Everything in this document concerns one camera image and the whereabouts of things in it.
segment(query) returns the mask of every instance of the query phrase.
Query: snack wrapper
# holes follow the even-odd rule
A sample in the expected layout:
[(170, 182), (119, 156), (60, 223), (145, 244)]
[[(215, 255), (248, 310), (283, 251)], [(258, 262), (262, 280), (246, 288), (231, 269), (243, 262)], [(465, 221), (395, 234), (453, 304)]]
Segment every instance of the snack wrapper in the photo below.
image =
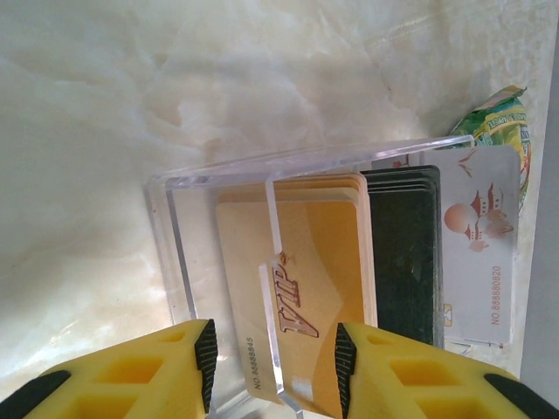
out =
[(451, 132), (471, 134), (475, 147), (510, 145), (516, 149), (521, 157), (520, 208), (528, 190), (532, 154), (526, 109), (519, 99), (525, 91), (517, 86), (505, 87), (471, 111)]

